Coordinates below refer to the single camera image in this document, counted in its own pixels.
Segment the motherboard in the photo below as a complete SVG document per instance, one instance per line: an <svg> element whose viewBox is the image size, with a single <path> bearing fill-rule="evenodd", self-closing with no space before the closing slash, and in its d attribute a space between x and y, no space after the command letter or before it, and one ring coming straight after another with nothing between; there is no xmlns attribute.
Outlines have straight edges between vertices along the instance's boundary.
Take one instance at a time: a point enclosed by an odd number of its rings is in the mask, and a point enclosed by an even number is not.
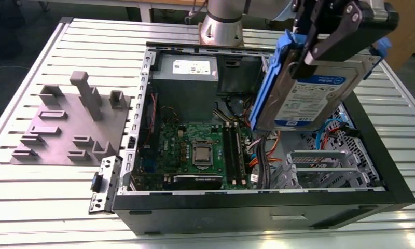
<svg viewBox="0 0 415 249"><path fill-rule="evenodd" d="M164 123L158 156L140 161L146 190L191 189L195 182L207 189L252 188L244 152L250 140L250 128L236 123Z"/></svg>

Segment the gray fixture base plate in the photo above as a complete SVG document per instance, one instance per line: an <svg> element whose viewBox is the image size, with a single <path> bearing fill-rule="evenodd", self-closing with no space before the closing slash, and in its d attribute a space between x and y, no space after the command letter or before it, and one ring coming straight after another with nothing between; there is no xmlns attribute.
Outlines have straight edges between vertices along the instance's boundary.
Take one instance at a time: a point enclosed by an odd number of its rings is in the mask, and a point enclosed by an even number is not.
<svg viewBox="0 0 415 249"><path fill-rule="evenodd" d="M99 142L102 147L110 141L116 153L119 152L122 137L124 132L124 125L127 120L128 108L112 109L110 103L110 96L102 95L100 111L103 119L94 121L87 108L79 99L79 94L64 94L57 97L60 106L40 105L36 116L32 119L31 126L25 134L33 126L37 127L59 127L61 132L55 134L41 134L44 139L43 145L24 145L20 144L17 149L31 148L37 153L37 159L17 160L11 159L12 164L24 165L88 165L99 166L100 162L92 153L92 146L76 147L72 142L75 136L91 136L95 142ZM126 103L130 107L131 97L126 96ZM47 110L64 110L67 112L67 119L41 119L40 112ZM88 161L71 161L68 158L69 150L87 150L91 158Z"/></svg>

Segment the blue cable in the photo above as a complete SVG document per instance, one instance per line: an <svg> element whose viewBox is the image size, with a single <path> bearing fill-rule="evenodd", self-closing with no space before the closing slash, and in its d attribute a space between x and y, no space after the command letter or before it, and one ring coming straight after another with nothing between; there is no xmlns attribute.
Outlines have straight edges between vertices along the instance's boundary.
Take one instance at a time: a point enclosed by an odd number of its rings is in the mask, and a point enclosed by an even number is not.
<svg viewBox="0 0 415 249"><path fill-rule="evenodd" d="M317 137L315 137L315 149L319 149L321 145L322 145L322 134L326 130L326 127L329 126L329 124L334 121L338 121L341 123L343 123L345 121L339 118L333 118L333 119L329 119L326 122L325 122L325 125L322 126L322 128L319 129L318 133L317 133Z"/></svg>

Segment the green motherboard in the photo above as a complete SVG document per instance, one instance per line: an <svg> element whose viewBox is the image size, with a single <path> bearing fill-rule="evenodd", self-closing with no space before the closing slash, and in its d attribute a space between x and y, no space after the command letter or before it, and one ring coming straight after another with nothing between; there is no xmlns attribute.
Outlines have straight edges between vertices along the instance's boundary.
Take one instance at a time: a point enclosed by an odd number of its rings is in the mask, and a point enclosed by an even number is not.
<svg viewBox="0 0 415 249"><path fill-rule="evenodd" d="M242 169L247 167L244 162L248 162L248 159L243 145L251 138L251 131L247 127L230 127L231 125L226 124L163 124L158 156L155 160L143 159L142 163L146 172L150 173L146 190L163 190L163 182L166 184L166 181L171 181L175 175L190 174L222 176L222 189L251 188L246 172L242 170L240 174L230 165L240 165ZM223 138L230 129L234 129L234 137ZM234 148L224 149L224 145L228 144L239 148L239 153ZM232 163L228 156L231 153L239 154Z"/></svg>

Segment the ram slot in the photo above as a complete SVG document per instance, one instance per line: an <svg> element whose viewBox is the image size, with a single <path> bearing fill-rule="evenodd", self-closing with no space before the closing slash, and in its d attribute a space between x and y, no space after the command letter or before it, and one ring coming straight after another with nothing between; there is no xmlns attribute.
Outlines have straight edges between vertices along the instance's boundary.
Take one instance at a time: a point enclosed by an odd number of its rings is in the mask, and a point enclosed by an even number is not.
<svg viewBox="0 0 415 249"><path fill-rule="evenodd" d="M238 179L246 179L246 171L244 171L244 156L243 156L243 146L242 146L242 134L240 134L240 128L239 126L232 127L232 130L235 132L235 141L236 141L236 147L234 148L236 150L238 154Z"/></svg>
<svg viewBox="0 0 415 249"><path fill-rule="evenodd" d="M228 183L231 183L234 180L236 180L236 168L234 164L231 128L228 126L223 127L223 151L224 151L224 162L226 162L226 178L228 180Z"/></svg>
<svg viewBox="0 0 415 249"><path fill-rule="evenodd" d="M244 167L243 167L243 154L242 154L242 142L240 134L236 127L231 127L231 146L232 146L232 155L234 155L234 167L235 167L235 179L243 179Z"/></svg>

